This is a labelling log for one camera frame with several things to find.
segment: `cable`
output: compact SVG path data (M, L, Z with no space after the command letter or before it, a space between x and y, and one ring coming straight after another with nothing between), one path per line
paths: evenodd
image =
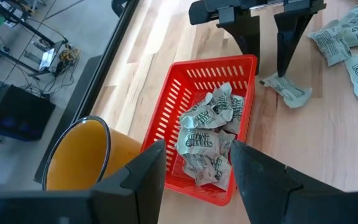
M67 71L68 71L68 70L67 70L67 71L64 73L64 75L63 75L62 84L61 84L59 87L56 87L56 88L53 90L53 92L51 93L51 96L53 96L54 94L58 93L63 87L65 87L65 86L70 86L70 85L74 84L73 73L74 73L75 69L77 68L79 61L80 61L80 57L78 57L78 58L75 60L74 64L73 64L72 70L70 71L70 82L67 83L67 84L64 84L64 80L65 80L65 78L66 78L66 76L67 76Z
M31 19L31 18L28 18L27 20L34 21L34 22L38 22L40 25L43 25L43 26L48 27L49 29L55 31L57 34L59 34L61 37L63 37L63 39L66 40L66 37L65 37L56 27L52 28L52 27L50 27L50 26L44 24L44 22L40 22L40 21L37 21L37 20L35 20L35 19Z
M67 6L66 8L64 8L64 9L62 9L62 10L60 10L60 11L54 13L54 14L52 14L51 16L46 17L44 20L48 20L48 19L52 18L53 16L56 16L56 15L58 15L58 14L64 12L64 11L66 11L67 9L70 9L71 7L73 7L73 6L75 6L75 5L79 4L79 3L81 3L81 2L83 2L83 1L85 1L85 0L79 0L79 1L77 1L77 2L74 2L73 4Z

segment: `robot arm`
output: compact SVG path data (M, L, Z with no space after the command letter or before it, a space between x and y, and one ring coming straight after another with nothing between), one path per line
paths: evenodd
M231 161L252 224L358 223L358 192L342 192L239 141Z
M219 19L217 26L228 31L236 40L243 54L260 58L260 21L252 17L253 7L266 6L268 0L200 0L189 9L192 25ZM324 0L283 0L284 12L274 16L277 34L277 70L282 77L287 72L296 46L318 11L325 9Z

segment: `black metal frame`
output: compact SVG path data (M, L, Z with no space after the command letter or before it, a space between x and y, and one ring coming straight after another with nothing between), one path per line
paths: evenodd
M40 165L38 166L37 172L34 175L34 180L36 182L42 182L45 165L59 137L71 124L84 116L88 116L91 113L92 107L96 101L96 98L98 97L104 79L108 74L111 63L117 53L119 44L124 37L138 2L139 0L128 0L122 14L119 15L120 20L112 34L106 50L102 55L91 58L88 61L88 64L83 72L87 73L87 75L82 75L78 80L72 97L67 104L56 131L50 140Z
M37 29L33 28L28 23L23 21L21 18L15 16L10 10L5 9L2 6L0 6L0 14L3 15L5 18L8 17L9 19L12 19L14 22L19 23L19 24L23 25L25 28L29 29L35 35L39 36L42 40L46 41L50 45L51 49L55 49L56 53L59 51L60 47L62 47L63 44L68 42L67 39L64 38L62 41L55 43L54 41L49 39L47 36L45 36L41 32L39 32ZM6 57L9 60L13 61L14 63L17 63L18 65L21 65L25 69L28 69L29 71L31 71L32 73L29 74L30 77L36 77L36 76L39 76L39 75L44 75L44 74L51 73L51 71L48 68L45 68L43 70L38 70L38 69L35 69L35 68L31 67L30 65L20 61L19 59L13 57L9 53L9 49L6 46L3 46L3 45L0 45L0 56Z

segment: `floor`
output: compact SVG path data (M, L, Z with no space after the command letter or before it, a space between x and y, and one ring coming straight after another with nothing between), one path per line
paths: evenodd
M143 141L173 62L241 54L234 39L214 22L190 25L187 10L193 1L139 3L93 110L111 128ZM344 63L328 67L307 34L342 18L358 1L325 3L327 8L315 15L306 28L287 72L297 85L313 88L310 101L291 110L276 92L256 83L247 143L327 184L357 191L358 99ZM277 71L277 27L273 15L282 11L283 7L277 6L252 12L260 16L261 26L257 78ZM352 49L352 53L357 52L358 47ZM175 123L175 118L168 119ZM167 154L167 159L167 166L174 166L171 154ZM160 223L240 224L248 223L248 217L238 192L227 206L217 207L165 190Z
M47 6L39 6L37 14L33 14L31 19L42 21L44 17L56 13L74 2L77 2L77 0L48 0L46 1ZM2 137L2 143L0 144L0 189L41 189L40 184L33 181L39 162L62 117L86 62L89 58L101 55L104 52L117 22L118 17L111 9L111 0L85 0L46 21L46 25L58 29L74 47L78 47L81 50L80 61L73 72L74 84L64 86L52 97L51 101L57 107L40 141L21 142ZM62 39L59 34L44 25L40 25L35 21L28 21L28 23L53 41ZM25 50L37 52L30 43L36 40L32 33L21 26L10 28L3 25L0 28L0 36L10 48L14 57L36 66L22 56ZM41 88L44 88L46 84L53 80L50 75L42 75L39 78ZM6 83L16 86L27 84L22 71L3 58L0 58L0 80L6 80ZM36 85L35 80L31 78L27 78L27 80ZM68 76L66 78L59 77L56 80L55 87L69 82Z

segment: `basket slot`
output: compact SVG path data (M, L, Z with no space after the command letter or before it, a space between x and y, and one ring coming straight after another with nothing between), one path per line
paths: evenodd
M173 84L173 83L172 83L172 86L173 86L174 88L176 88L177 90L179 90L179 91L180 91L179 86L177 86L177 85L175 85L175 84Z
M165 130L164 130L164 129L162 129L162 128L157 128L157 130L158 130L158 131L160 131L162 134L164 134L164 133L165 133Z
M233 71L236 76L239 76L239 73L237 72L236 66L233 66Z
M168 147L169 149L171 149L171 150L176 151L175 147L171 146L170 144L168 144L167 147ZM173 152L171 152L171 151L167 151L167 152L168 152L168 154L171 154L171 155L174 155L174 154L175 154L175 153L173 153Z
M241 74L241 75L245 75L245 74L244 74L244 71L242 70L241 65L239 65L239 69L240 69L240 74Z
M190 77L190 78L193 78L193 77L191 76L191 74L190 74L190 71L189 71L189 70L186 70L186 72L187 72L187 75L189 75L189 77Z
M162 135L162 134L160 134L160 133L156 133L155 134L157 137L159 137L160 139L164 139L164 136Z
M182 104L185 108L188 107L188 105L187 105L185 102L183 102L183 101L181 101L180 104Z
M233 73L231 73L231 69L229 66L226 67L227 68L227 72L229 72L229 75L232 77L233 76Z
M196 69L196 72L197 72L197 75L202 78L201 74L200 74L200 71L198 69Z
M213 68L211 68L212 74L214 75L214 77L216 77L216 73L215 70Z
M181 86L181 83L180 83L178 80L173 79L173 81L174 81L178 86Z
M172 111L168 108L164 108L165 111L167 111L168 113L172 113Z
M162 126L163 128L167 128L167 125L165 125L164 123L159 123L160 126Z
M182 106L179 106L179 108L181 109L181 113L184 113L184 112L186 112L186 109L184 109L184 107L182 107Z
M173 141L173 140L169 140L169 143L175 145L177 142Z
M185 88L185 91L191 95L191 91L189 89Z
M216 73L218 74L219 77L222 77L221 71L219 71L218 67L216 67Z
M187 100L190 101L190 96L187 93L183 93L183 94L187 98Z
M224 69L224 67L221 67L221 69L222 69L223 75L224 75L225 77L227 77L226 70Z
M196 73L194 72L194 70L191 69L190 71L191 71L191 74L193 74L193 76L194 76L195 78L197 78L197 75L196 75Z
M174 90L173 88L171 88L171 91L175 94L175 95L178 95L179 93L176 91L176 90Z
M204 69L201 68L200 70L201 70L201 73L203 74L203 76L204 76L204 77L207 77L206 74L205 74L205 72L204 72Z
M174 109L174 107L170 103L166 103L165 105L167 105L167 106L171 107L172 109Z
M183 99L183 101L185 101L186 103L190 103L190 101L188 100L188 99L186 99L186 98L182 98Z
M208 74L208 76L209 76L209 77L212 77L211 73L209 72L209 69L208 69L208 68L205 68L205 70L206 70L206 73Z

